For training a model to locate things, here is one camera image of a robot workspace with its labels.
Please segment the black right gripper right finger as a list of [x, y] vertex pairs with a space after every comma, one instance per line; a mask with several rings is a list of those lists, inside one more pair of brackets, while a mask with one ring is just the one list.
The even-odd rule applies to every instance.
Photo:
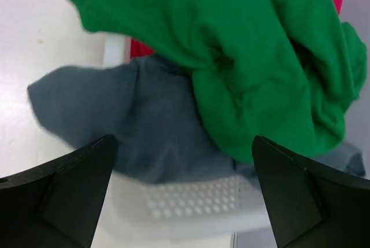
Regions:
[[261, 136], [252, 155], [278, 247], [369, 247], [369, 180]]

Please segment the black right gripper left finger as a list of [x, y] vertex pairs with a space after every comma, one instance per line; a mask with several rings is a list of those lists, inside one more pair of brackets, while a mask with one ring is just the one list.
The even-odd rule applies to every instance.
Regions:
[[90, 247], [112, 174], [117, 140], [1, 179], [1, 247]]

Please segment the green t shirt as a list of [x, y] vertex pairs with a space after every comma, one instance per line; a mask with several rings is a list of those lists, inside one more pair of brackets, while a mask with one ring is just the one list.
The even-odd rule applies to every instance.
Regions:
[[131, 36], [184, 67], [215, 144], [255, 136], [315, 157], [341, 143], [367, 48], [333, 0], [70, 0], [89, 32]]

